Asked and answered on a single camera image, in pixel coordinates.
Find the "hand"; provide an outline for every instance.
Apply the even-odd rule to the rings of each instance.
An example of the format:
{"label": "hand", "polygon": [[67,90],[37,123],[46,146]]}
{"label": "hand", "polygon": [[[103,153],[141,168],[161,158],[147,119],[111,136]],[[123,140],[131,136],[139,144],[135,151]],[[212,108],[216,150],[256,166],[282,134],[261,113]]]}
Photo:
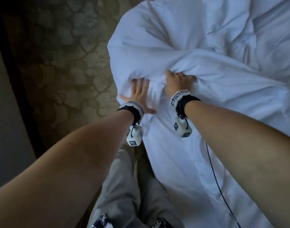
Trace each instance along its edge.
{"label": "hand", "polygon": [[167,70],[166,73],[166,87],[165,92],[171,98],[176,92],[181,90],[190,90],[195,76],[185,76],[184,73],[172,73]]}
{"label": "hand", "polygon": [[120,99],[122,99],[124,102],[137,101],[138,103],[143,105],[146,113],[156,114],[157,111],[155,109],[148,108],[146,104],[148,87],[149,87],[149,79],[146,79],[145,81],[144,78],[138,80],[133,79],[131,86],[131,97],[127,98],[123,95],[120,95]]}

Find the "dark wood trim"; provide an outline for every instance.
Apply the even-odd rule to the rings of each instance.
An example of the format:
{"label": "dark wood trim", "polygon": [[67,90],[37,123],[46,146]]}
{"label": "dark wood trim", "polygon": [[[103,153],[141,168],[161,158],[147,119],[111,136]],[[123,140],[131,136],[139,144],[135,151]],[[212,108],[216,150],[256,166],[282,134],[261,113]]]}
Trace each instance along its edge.
{"label": "dark wood trim", "polygon": [[0,51],[3,62],[10,79],[10,83],[20,110],[22,120],[25,124],[29,140],[33,147],[36,158],[45,152],[45,147],[40,136],[37,123],[34,119],[32,108],[29,104],[21,74],[12,53],[6,29],[0,15]]}

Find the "white bedsheet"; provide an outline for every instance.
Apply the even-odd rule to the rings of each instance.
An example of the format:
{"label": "white bedsheet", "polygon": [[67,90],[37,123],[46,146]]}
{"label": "white bedsheet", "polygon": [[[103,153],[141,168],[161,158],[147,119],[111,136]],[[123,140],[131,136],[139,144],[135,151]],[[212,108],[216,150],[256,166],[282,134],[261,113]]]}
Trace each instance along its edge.
{"label": "white bedsheet", "polygon": [[[290,136],[290,0],[155,0],[127,12],[108,43],[118,93],[133,78],[151,80],[142,121],[145,147],[187,228],[238,227],[216,185],[205,142],[193,128],[172,128],[164,73],[198,77],[192,92]],[[209,150],[218,183],[242,228],[271,227],[256,204]]]}

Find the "floral carpet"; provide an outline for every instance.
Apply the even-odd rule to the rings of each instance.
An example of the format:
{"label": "floral carpet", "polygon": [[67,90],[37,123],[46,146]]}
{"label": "floral carpet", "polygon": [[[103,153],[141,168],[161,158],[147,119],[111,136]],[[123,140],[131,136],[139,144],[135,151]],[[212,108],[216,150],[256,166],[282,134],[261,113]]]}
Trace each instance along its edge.
{"label": "floral carpet", "polygon": [[106,46],[141,1],[18,0],[2,11],[46,148],[119,106]]}

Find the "wristband device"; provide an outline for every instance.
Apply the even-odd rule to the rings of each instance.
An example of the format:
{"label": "wristband device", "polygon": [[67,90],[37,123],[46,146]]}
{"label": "wristband device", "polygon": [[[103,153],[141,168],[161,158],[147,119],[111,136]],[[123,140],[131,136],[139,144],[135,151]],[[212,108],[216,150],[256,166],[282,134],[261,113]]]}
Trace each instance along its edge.
{"label": "wristband device", "polygon": [[118,111],[119,110],[129,110],[130,112],[132,112],[134,116],[134,121],[130,126],[130,131],[127,136],[127,142],[130,146],[139,146],[142,142],[144,134],[144,130],[142,126],[140,126],[140,122],[146,113],[144,107],[136,101],[129,101],[121,105]]}
{"label": "wristband device", "polygon": [[177,117],[174,118],[172,122],[174,129],[180,138],[187,138],[193,132],[192,128],[190,128],[187,122],[188,118],[184,112],[184,108],[188,102],[194,100],[200,101],[200,99],[191,95],[188,90],[178,91],[171,97],[170,105],[177,114]]}

